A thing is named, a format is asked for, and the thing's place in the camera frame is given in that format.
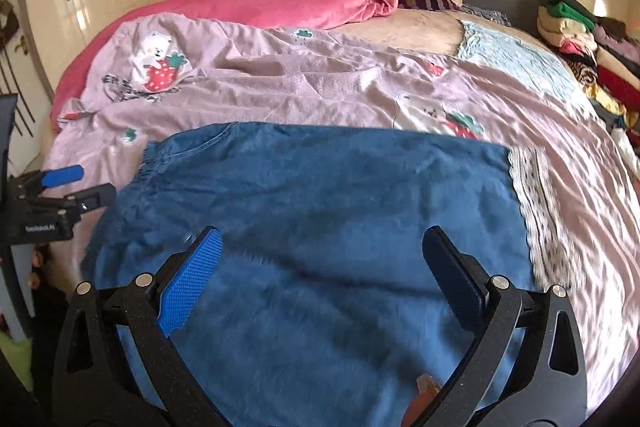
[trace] stack of clothes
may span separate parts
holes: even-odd
[[[598,84],[621,106],[616,127],[626,130],[631,145],[640,153],[640,42],[621,37],[610,28],[596,26]]]
[[[640,42],[577,0],[538,9],[538,32],[574,72],[630,171],[640,179]]]
[[[598,45],[591,33],[598,19],[577,0],[551,0],[538,9],[540,36],[564,58],[587,96],[595,100]]]

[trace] light blue cloth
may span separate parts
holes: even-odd
[[[425,229],[534,288],[509,172],[508,149],[457,137],[210,125],[148,145],[82,272],[127,284],[214,225],[225,253],[172,341],[221,412],[236,427],[396,427],[415,379],[444,383],[471,342],[422,258]]]
[[[457,58],[503,71],[535,92],[551,94],[563,102],[584,97],[571,73],[551,52],[475,22],[460,22],[465,37]]]

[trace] lace trim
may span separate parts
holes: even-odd
[[[581,287],[584,270],[560,219],[546,156],[533,148],[516,147],[509,151],[509,163],[536,283],[544,290],[554,284],[574,290]]]

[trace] brand label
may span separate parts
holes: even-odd
[[[51,232],[55,230],[55,225],[34,225],[33,227],[24,227],[25,232]]]

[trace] pink blanket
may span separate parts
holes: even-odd
[[[237,22],[258,28],[304,26],[330,29],[349,22],[387,16],[398,8],[398,0],[167,0],[133,10],[98,33],[66,68],[56,89],[51,121],[56,129],[63,105],[84,91],[86,76],[98,51],[123,22],[162,12],[191,19]]]

